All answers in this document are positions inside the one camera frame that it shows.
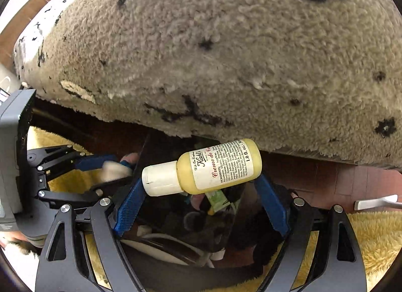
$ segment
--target bottle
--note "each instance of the bottle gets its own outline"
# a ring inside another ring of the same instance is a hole
[[[142,184],[152,197],[184,191],[197,195],[254,180],[261,170],[257,145],[242,139],[186,152],[178,161],[145,167]]]

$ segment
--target green packet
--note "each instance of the green packet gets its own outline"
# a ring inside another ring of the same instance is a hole
[[[221,190],[205,192],[205,195],[210,201],[211,207],[215,213],[230,205],[230,201],[225,197]]]

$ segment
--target fleece blanket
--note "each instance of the fleece blanket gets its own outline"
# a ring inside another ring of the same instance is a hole
[[[71,141],[56,134],[35,127],[30,128],[27,143],[28,148],[30,149],[73,144]],[[74,148],[83,151],[83,149],[78,145],[74,145]],[[51,181],[49,185],[52,191],[76,191],[81,193],[87,190],[91,185],[99,183],[98,177],[99,175],[96,172],[72,171],[59,177],[57,180]],[[349,219],[362,252],[366,270],[367,287],[368,290],[371,290],[386,273],[402,247],[402,212],[351,214],[349,215]],[[317,237],[317,233],[312,232],[294,287],[302,285],[308,275],[314,256]],[[93,235],[87,234],[86,241],[98,283],[110,288],[100,262]],[[266,272],[270,269],[275,257],[276,256],[274,256],[270,264],[266,267]],[[238,286],[226,289],[214,289],[210,292],[255,292],[263,279],[264,275]]]
[[[402,165],[393,0],[73,0],[55,16],[16,67],[41,98],[170,135]]]

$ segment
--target white label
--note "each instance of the white label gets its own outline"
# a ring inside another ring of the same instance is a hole
[[[192,151],[190,161],[199,190],[245,179],[254,173],[250,150],[243,140]]]

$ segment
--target white bottle cap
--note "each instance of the white bottle cap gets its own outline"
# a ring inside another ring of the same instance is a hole
[[[151,165],[142,170],[142,184],[148,195],[159,197],[183,192],[178,182],[176,164],[177,161],[171,161]]]

